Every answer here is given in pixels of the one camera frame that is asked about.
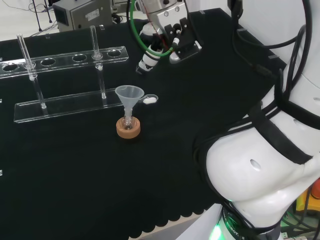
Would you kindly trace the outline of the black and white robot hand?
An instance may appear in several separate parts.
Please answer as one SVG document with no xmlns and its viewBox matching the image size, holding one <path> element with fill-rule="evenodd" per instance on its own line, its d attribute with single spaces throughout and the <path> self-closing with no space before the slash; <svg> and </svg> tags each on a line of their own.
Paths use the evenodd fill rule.
<svg viewBox="0 0 320 240">
<path fill-rule="evenodd" d="M 140 30 L 134 22 L 135 11 L 147 17 Z M 141 75 L 150 72 L 165 57 L 169 57 L 171 64 L 177 64 L 202 49 L 184 0 L 133 0 L 126 13 L 130 17 L 130 31 L 143 51 L 136 68 Z"/>
</svg>

